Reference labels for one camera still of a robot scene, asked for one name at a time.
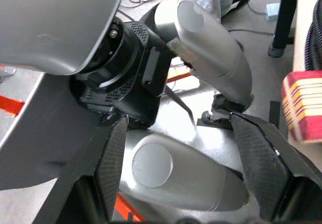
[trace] blue object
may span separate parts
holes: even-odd
[[[279,10],[280,10],[280,3],[267,4],[265,9],[266,19],[267,20],[277,19]]]

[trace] red and yellow striped fabric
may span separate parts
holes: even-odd
[[[322,142],[322,70],[289,73],[283,81],[282,99],[294,140]]]

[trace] black table leg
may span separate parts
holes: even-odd
[[[296,2],[297,0],[281,0],[274,39],[268,49],[268,55],[271,57],[282,56],[286,45],[289,43],[288,35],[296,9]]]

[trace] floor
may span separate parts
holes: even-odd
[[[263,11],[266,4],[278,1],[251,0],[250,4],[254,9]],[[123,1],[122,4],[132,5],[127,1]],[[153,3],[149,3],[135,9],[122,10],[134,19],[139,20],[152,5]],[[248,7],[243,7],[239,11],[224,17],[222,24],[227,29],[251,29],[274,33],[276,21],[267,21],[265,16],[255,15]],[[245,55],[252,70],[255,98],[247,113],[268,120],[270,101],[281,100],[282,80],[292,69],[293,47],[287,46],[281,58],[270,58],[267,55],[267,49],[272,41],[272,36],[249,32],[232,32],[231,34],[244,46]],[[0,85],[0,95],[24,101],[38,77],[38,72],[18,69],[15,76],[6,79]],[[196,78],[189,77],[177,81],[174,91],[192,109],[195,119],[200,118],[203,111],[210,110],[214,89],[200,83]],[[0,112],[0,119],[2,121],[0,126],[1,139],[13,119],[2,112]],[[152,129],[166,133],[195,147],[223,165],[243,171],[233,133],[207,127],[197,127],[197,130],[195,130],[187,113],[167,97],[162,100],[156,124]],[[31,223],[54,182],[55,180],[52,180],[31,188],[1,191],[0,223]],[[247,206],[231,212],[188,211],[149,205],[129,196],[126,198],[147,220],[164,220],[168,223],[174,223],[187,216],[194,217],[202,222],[224,220],[236,223],[259,214],[258,204],[252,194]]]

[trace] metal rod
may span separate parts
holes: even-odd
[[[185,109],[189,115],[189,118],[191,120],[191,122],[196,125],[195,120],[193,118],[193,114],[191,109],[186,105],[186,103],[184,103],[180,97],[177,96],[176,93],[174,93],[170,87],[166,86],[166,91],[165,94],[170,97],[172,100],[174,100],[174,102],[176,102],[179,106],[181,106],[183,109]]]

